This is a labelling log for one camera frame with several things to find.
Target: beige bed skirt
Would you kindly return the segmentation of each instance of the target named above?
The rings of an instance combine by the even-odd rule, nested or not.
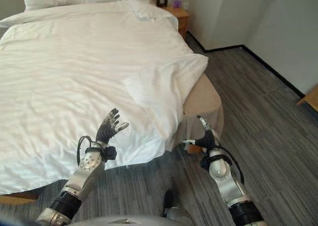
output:
[[[221,98],[205,74],[201,75],[191,90],[183,105],[183,113],[183,120],[175,135],[175,146],[183,139],[198,139],[204,136],[204,129],[197,115],[205,117],[221,136],[224,125]]]

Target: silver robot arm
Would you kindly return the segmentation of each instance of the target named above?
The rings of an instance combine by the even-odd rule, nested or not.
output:
[[[221,146],[218,135],[206,119],[201,116],[198,118],[205,130],[205,136],[198,140],[184,140],[183,143],[207,149],[207,155],[201,160],[201,167],[216,182],[234,223],[237,226],[268,226],[244,187],[244,176],[235,158]],[[234,165],[239,171],[239,180]]]
[[[96,141],[90,137],[81,137],[78,146],[79,167],[69,178],[55,201],[38,217],[37,222],[44,226],[64,226],[71,223],[82,202],[95,186],[97,178],[103,173],[105,163],[116,158],[115,147],[107,144],[114,135],[129,126],[128,123],[118,124],[118,110],[113,109],[100,125]],[[85,157],[80,159],[80,145],[88,139],[90,147],[85,151]]]

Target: small black frame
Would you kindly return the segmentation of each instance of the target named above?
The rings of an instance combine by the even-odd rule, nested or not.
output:
[[[157,0],[157,6],[158,7],[167,7],[168,0],[164,0],[164,3],[160,3],[160,0]]]

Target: black shoe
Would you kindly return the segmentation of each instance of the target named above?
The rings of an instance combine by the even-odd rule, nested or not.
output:
[[[167,190],[163,199],[163,217],[166,217],[166,209],[169,209],[173,206],[174,203],[174,194],[172,190]]]

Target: white bedsheet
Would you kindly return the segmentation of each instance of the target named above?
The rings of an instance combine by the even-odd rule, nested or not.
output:
[[[129,128],[106,168],[171,147],[182,105],[207,58],[168,12],[137,0],[60,6],[0,21],[0,194],[68,178],[79,137],[114,107]]]

